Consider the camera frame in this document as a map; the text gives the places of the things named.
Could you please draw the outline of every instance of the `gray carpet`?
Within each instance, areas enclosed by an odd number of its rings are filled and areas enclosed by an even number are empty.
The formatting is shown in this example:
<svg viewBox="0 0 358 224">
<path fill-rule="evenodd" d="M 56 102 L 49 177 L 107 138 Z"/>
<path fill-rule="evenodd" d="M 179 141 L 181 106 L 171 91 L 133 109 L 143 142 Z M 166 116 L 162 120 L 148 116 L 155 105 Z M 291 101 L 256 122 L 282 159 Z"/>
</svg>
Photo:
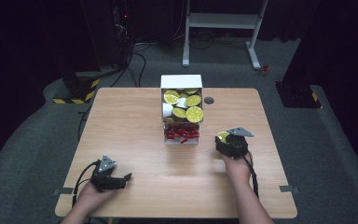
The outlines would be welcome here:
<svg viewBox="0 0 358 224">
<path fill-rule="evenodd" d="M 192 44 L 208 45 L 202 41 Z M 358 223 L 358 158 L 323 89 L 312 86 L 321 109 L 285 108 L 275 89 L 297 44 L 256 42 L 260 62 L 270 66 L 266 77 L 253 70 L 243 42 L 215 42 L 207 49 L 190 49 L 188 68 L 182 67 L 182 48 L 138 45 L 135 50 L 147 61 L 142 87 L 159 87 L 164 74 L 201 74 L 204 87 L 259 91 L 289 184 L 299 189 L 294 195 L 298 216 L 276 223 Z M 142 58 L 133 55 L 131 69 L 137 76 L 142 65 Z M 117 78 L 102 78 L 98 88 L 112 85 Z M 53 104 L 61 83 L 57 80 L 45 88 L 45 105 L 22 123 L 0 152 L 0 223 L 60 220 L 54 212 L 58 197 L 52 193 L 63 185 L 76 151 L 78 112 L 90 106 Z M 133 87 L 130 73 L 124 73 L 115 86 Z"/>
</svg>

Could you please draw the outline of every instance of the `display box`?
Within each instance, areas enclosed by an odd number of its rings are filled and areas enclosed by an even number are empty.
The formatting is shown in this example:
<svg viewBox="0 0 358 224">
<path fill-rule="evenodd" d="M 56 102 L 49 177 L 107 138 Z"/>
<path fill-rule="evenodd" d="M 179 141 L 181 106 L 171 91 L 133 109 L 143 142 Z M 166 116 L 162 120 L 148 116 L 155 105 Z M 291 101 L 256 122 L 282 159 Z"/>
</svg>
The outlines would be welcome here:
<svg viewBox="0 0 358 224">
<path fill-rule="evenodd" d="M 165 145 L 197 144 L 203 122 L 201 75 L 161 76 Z"/>
</svg>

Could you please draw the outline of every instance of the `black and yellow hazard tape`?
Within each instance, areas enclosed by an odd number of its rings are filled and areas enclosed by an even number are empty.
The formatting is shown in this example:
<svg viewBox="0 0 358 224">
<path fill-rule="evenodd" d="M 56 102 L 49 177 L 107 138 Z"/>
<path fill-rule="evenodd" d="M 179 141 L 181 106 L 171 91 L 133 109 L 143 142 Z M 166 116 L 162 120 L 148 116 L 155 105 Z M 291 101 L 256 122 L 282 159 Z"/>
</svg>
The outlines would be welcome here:
<svg viewBox="0 0 358 224">
<path fill-rule="evenodd" d="M 86 104 L 88 103 L 92 97 L 94 96 L 95 90 L 97 88 L 98 83 L 100 82 L 100 79 L 96 79 L 90 83 L 90 85 L 87 86 L 86 90 L 81 90 L 81 97 L 74 97 L 74 98 L 54 98 L 53 102 L 55 104 L 59 105 L 66 105 L 66 104 Z"/>
</svg>

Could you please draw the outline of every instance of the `person's right hand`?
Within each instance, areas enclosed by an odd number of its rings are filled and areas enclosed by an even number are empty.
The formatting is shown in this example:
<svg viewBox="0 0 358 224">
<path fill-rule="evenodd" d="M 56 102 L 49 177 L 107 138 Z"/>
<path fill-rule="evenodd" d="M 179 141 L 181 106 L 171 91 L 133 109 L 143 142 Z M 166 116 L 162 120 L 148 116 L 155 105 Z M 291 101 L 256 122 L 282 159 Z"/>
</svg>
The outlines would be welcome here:
<svg viewBox="0 0 358 224">
<path fill-rule="evenodd" d="M 223 161 L 226 164 L 226 172 L 234 187 L 244 184 L 249 185 L 249 179 L 251 177 L 251 169 L 248 164 L 242 159 L 233 160 L 222 154 Z M 245 156 L 248 162 L 251 162 L 250 153 Z"/>
</svg>

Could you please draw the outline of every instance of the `white box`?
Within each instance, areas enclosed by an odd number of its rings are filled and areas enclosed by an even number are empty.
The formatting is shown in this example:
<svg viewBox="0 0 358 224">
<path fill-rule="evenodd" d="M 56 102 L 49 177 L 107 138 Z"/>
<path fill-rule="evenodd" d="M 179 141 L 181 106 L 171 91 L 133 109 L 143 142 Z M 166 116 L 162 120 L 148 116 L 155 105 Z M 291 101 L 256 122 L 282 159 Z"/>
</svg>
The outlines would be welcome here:
<svg viewBox="0 0 358 224">
<path fill-rule="evenodd" d="M 182 137 L 174 137 L 172 139 L 172 135 L 167 133 L 170 132 L 172 129 L 178 130 L 186 130 L 190 133 L 190 136 L 197 136 L 197 133 L 199 134 L 200 130 L 200 123 L 203 121 L 203 119 L 200 122 L 192 123 L 188 120 L 186 121 L 174 121 L 170 118 L 164 118 L 163 114 L 163 103 L 165 103 L 164 100 L 164 92 L 167 90 L 174 90 L 178 92 L 186 92 L 186 89 L 198 89 L 197 95 L 200 96 L 200 104 L 198 107 L 202 109 L 202 80 L 201 75 L 163 75 L 161 76 L 161 118 L 162 118 L 162 124 L 163 124 L 163 130 L 164 130 L 164 143 L 165 145 L 176 145 L 176 144 L 197 144 L 199 142 L 198 137 L 192 137 L 192 138 L 184 138 Z"/>
</svg>

